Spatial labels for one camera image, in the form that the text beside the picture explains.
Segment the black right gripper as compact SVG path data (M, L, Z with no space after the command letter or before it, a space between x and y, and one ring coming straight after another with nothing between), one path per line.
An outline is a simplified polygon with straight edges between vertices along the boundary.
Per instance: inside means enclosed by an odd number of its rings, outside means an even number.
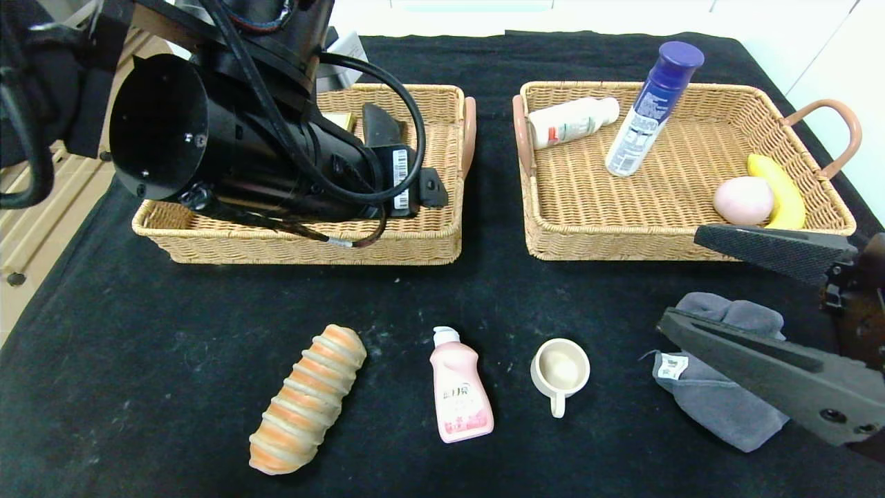
M838 353L766 338L676 308L657 330L676 346L831 445L883 461L883 233L857 251L846 237L802 230L701 225L696 245L823 286Z

